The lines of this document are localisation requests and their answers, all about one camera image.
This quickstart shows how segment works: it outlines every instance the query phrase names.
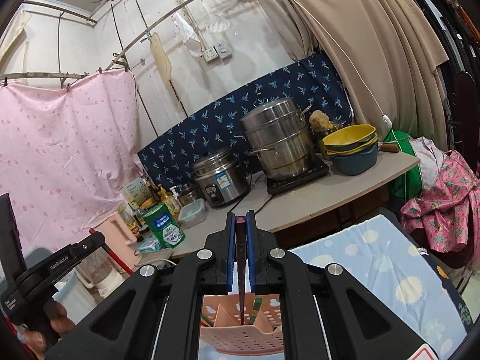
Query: metal bolt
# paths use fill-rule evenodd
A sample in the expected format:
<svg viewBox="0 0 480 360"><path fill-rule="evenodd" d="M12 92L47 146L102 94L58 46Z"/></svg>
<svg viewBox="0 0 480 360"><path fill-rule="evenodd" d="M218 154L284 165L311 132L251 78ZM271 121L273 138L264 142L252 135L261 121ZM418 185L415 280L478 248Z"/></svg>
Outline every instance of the metal bolt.
<svg viewBox="0 0 480 360"><path fill-rule="evenodd" d="M140 274L147 278L155 273L155 267L153 265L144 265L140 268Z"/></svg>
<svg viewBox="0 0 480 360"><path fill-rule="evenodd" d="M274 259L281 259L285 256L285 251L279 247L276 247L270 251L270 256L272 256Z"/></svg>
<svg viewBox="0 0 480 360"><path fill-rule="evenodd" d="M208 249L199 250L197 253L197 257L201 260L208 260L212 256L213 256L212 251Z"/></svg>
<svg viewBox="0 0 480 360"><path fill-rule="evenodd" d="M343 272L343 268L341 265L331 264L328 266L328 272L330 272L332 275L338 276Z"/></svg>

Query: human hand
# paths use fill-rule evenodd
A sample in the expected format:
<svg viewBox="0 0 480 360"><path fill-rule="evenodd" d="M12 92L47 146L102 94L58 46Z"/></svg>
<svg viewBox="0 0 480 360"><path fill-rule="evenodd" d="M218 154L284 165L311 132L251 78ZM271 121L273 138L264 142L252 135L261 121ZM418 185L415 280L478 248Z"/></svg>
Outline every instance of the human hand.
<svg viewBox="0 0 480 360"><path fill-rule="evenodd" d="M50 321L52 329L59 334L70 332L75 324L67 318L67 310L58 302L55 302L55 310L57 311L58 317ZM23 337L28 347L38 357L38 360L44 360L47 340L43 337L42 333L26 330L23 332Z"/></svg>

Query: wall switch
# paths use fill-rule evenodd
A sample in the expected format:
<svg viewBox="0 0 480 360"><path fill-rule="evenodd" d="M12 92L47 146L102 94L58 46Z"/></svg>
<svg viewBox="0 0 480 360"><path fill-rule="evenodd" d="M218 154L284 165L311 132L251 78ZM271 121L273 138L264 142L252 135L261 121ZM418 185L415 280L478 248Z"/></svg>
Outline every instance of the wall switch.
<svg viewBox="0 0 480 360"><path fill-rule="evenodd" d="M214 59L218 58L218 54L215 51L214 47L210 47L209 49L202 52L203 58L205 58L206 62L213 61Z"/></svg>
<svg viewBox="0 0 480 360"><path fill-rule="evenodd" d="M217 50L218 56L220 59L227 59L232 56L232 50L227 46L225 42L218 42L214 45L215 50Z"/></svg>

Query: pink container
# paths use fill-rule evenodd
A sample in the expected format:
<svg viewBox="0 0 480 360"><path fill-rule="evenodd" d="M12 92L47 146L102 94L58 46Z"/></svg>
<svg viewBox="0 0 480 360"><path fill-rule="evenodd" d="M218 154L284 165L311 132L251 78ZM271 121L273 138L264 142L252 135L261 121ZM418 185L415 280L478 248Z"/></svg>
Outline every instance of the pink container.
<svg viewBox="0 0 480 360"><path fill-rule="evenodd" d="M140 262L142 255L137 252L137 238L130 231L119 214L113 214L95 228L105 236L105 243L122 261L133 269Z"/></svg>
<svg viewBox="0 0 480 360"><path fill-rule="evenodd" d="M245 323L248 323L255 298L262 298L260 311L253 325L240 325L239 296L204 296L202 313L214 327L200 328L200 338L217 352L256 356L283 352L283 334L274 331L282 324L278 295L245 294Z"/></svg>

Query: navy blue fabric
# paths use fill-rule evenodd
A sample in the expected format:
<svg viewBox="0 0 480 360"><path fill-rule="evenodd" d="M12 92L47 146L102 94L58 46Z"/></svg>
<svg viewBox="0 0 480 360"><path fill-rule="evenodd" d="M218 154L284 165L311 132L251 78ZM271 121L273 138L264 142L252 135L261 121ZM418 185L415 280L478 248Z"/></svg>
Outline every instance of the navy blue fabric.
<svg viewBox="0 0 480 360"><path fill-rule="evenodd" d="M324 51L294 62L244 85L168 130L139 152L146 171L167 188L191 180L191 165L204 153L231 147L247 173L261 170L249 144L233 135L242 130L239 120L254 107L282 97L293 97L300 109L312 104L330 120L352 123L353 115L343 84Z"/></svg>

